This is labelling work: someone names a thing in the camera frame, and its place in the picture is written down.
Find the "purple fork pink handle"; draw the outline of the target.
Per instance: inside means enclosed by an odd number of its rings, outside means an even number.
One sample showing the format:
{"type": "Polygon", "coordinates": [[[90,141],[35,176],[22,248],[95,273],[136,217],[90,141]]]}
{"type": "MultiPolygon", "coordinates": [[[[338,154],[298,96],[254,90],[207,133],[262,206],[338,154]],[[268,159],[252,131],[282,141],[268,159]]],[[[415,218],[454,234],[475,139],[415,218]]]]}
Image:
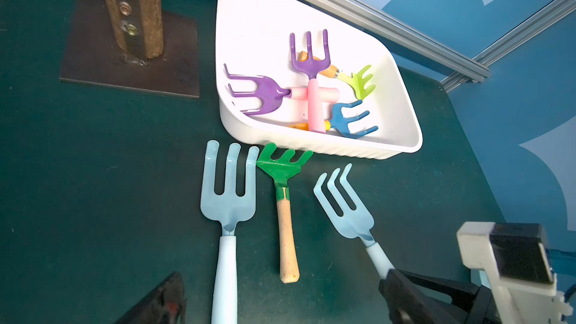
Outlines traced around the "purple fork pink handle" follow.
{"type": "Polygon", "coordinates": [[[322,42],[325,58],[321,60],[314,59],[311,45],[311,32],[305,33],[307,41],[307,59],[299,61],[296,55],[296,38],[295,34],[289,35],[290,58],[294,71],[304,73],[308,77],[307,83],[307,123],[308,130],[324,134],[326,132],[325,119],[323,116],[323,107],[320,93],[320,86],[317,75],[331,65],[329,52],[328,30],[322,30],[322,42]]]}

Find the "white plastic storage box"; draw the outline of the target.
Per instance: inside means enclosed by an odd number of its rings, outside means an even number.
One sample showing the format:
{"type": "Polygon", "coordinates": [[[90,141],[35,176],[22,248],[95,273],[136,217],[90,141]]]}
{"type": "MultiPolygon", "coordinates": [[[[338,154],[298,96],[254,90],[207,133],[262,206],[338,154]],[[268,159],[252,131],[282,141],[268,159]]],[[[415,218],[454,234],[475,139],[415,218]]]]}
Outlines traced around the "white plastic storage box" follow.
{"type": "Polygon", "coordinates": [[[215,34],[216,89],[220,119],[236,140],[328,155],[386,159],[422,147],[410,96],[389,50],[375,37],[296,0],[217,0],[215,34]],[[235,98],[234,91],[257,88],[255,76],[271,77],[280,87],[304,87],[308,77],[291,66],[292,53],[311,44],[313,54],[346,74],[362,74],[374,90],[356,105],[353,89],[338,79],[319,76],[321,87],[336,88],[343,114],[353,118],[353,133],[314,133],[296,128],[308,118],[303,100],[285,99],[274,112],[246,115],[261,106],[255,97],[235,98]]]}

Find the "light blue hand fork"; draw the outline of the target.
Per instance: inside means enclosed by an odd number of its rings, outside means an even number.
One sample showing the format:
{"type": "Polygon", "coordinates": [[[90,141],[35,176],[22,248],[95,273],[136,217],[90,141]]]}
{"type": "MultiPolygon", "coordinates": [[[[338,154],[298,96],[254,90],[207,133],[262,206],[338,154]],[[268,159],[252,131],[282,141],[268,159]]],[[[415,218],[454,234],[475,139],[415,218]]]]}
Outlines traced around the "light blue hand fork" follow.
{"type": "Polygon", "coordinates": [[[241,146],[232,143],[226,156],[223,193],[215,193],[215,173],[220,143],[207,142],[200,209],[202,214],[221,224],[217,269],[214,280],[214,293],[211,308],[212,323],[238,322],[238,287],[235,236],[239,222],[250,220],[256,212],[256,161],[260,150],[249,148],[245,162],[244,194],[236,193],[237,160],[241,146]]]}
{"type": "Polygon", "coordinates": [[[336,213],[323,193],[322,187],[328,177],[326,172],[321,174],[316,181],[313,193],[333,227],[341,236],[347,239],[360,238],[362,240],[379,278],[385,280],[388,273],[395,267],[371,234],[371,229],[374,226],[373,216],[347,180],[352,167],[353,165],[348,163],[343,171],[340,168],[336,168],[331,173],[326,184],[328,191],[342,210],[342,216],[336,213]]]}

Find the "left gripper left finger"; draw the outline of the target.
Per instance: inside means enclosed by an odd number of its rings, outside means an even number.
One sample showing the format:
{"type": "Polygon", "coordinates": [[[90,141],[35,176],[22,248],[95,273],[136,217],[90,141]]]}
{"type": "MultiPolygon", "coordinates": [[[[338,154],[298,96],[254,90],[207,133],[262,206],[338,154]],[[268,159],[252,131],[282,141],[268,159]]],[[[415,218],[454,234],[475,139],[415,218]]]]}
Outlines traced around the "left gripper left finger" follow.
{"type": "Polygon", "coordinates": [[[174,271],[116,323],[185,323],[186,307],[184,281],[174,271]]]}

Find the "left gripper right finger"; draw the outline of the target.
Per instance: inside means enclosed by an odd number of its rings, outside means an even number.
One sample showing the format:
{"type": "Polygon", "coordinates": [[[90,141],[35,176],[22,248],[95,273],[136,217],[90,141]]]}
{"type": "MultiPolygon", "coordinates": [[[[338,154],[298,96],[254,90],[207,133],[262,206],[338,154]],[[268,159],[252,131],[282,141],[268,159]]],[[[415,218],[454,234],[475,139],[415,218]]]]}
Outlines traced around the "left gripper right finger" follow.
{"type": "Polygon", "coordinates": [[[501,323],[490,289],[393,269],[379,282],[393,323],[501,323]]]}

